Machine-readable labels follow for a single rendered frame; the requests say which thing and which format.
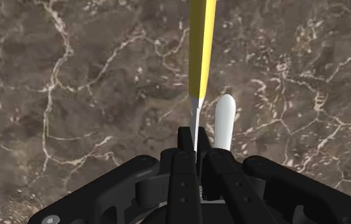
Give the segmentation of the white rounded stick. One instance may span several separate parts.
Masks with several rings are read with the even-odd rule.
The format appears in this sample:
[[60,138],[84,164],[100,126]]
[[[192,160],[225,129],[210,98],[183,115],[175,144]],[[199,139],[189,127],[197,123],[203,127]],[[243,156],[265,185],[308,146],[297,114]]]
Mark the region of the white rounded stick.
[[214,121],[214,147],[230,151],[236,103],[230,94],[222,95],[216,103]]

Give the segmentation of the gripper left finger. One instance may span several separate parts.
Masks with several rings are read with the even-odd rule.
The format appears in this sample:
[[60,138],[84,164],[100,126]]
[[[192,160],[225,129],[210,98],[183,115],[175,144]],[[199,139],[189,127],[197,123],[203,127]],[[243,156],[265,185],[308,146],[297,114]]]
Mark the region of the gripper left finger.
[[201,223],[196,154],[189,127],[160,158],[139,155],[34,214],[27,224],[135,224],[166,202],[165,224]]

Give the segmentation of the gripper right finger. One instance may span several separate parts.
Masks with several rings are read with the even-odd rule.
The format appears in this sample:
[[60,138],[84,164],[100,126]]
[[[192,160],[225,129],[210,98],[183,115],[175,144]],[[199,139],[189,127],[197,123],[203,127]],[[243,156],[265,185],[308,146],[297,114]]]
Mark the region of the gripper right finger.
[[262,156],[242,162],[198,131],[205,200],[223,199],[235,224],[351,224],[351,196]]

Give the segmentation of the yellow handled knife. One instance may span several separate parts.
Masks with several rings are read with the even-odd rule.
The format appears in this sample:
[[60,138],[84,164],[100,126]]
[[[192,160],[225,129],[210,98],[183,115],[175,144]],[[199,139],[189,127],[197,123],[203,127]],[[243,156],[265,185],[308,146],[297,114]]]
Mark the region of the yellow handled knife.
[[209,77],[217,0],[190,0],[188,92],[191,101],[190,130],[193,149],[198,148],[198,126]]

